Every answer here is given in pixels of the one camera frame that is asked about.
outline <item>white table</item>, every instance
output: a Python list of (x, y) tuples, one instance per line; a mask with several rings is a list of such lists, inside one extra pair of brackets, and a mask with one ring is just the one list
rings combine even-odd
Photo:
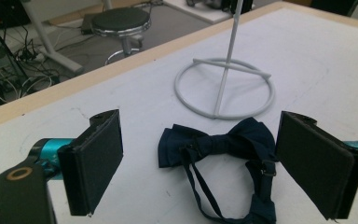
[[(237, 123), (194, 114), (173, 92), (176, 73), (192, 58), (226, 55), (231, 25), (218, 23), (0, 106), (0, 173), (22, 161), (37, 140), (77, 137), (91, 116), (118, 108), (123, 162), (92, 218), (71, 217), (63, 183), (50, 181), (59, 223), (210, 223), (196, 206), (183, 168), (158, 168), (157, 146), (164, 128), (174, 123), (209, 134), (225, 133)], [(281, 111), (288, 110), (317, 119), (338, 139), (358, 140), (358, 21), (275, 3), (242, 15), (233, 58), (272, 74), (275, 102), (256, 119), (275, 136)], [(210, 94), (218, 89), (207, 84), (220, 81), (213, 77), (218, 75), (189, 76), (185, 91), (192, 96), (202, 88), (206, 94), (193, 99), (210, 106)], [(258, 79), (239, 85), (241, 77), (230, 77), (232, 91), (226, 95), (236, 97), (224, 102), (226, 112), (246, 110), (265, 97)], [(253, 183), (244, 164), (228, 155), (198, 162), (226, 217), (242, 217), (249, 209)], [(277, 172), (272, 200), (278, 223), (335, 223), (324, 220), (281, 164)], [(339, 223), (358, 223), (358, 193), (350, 218)]]

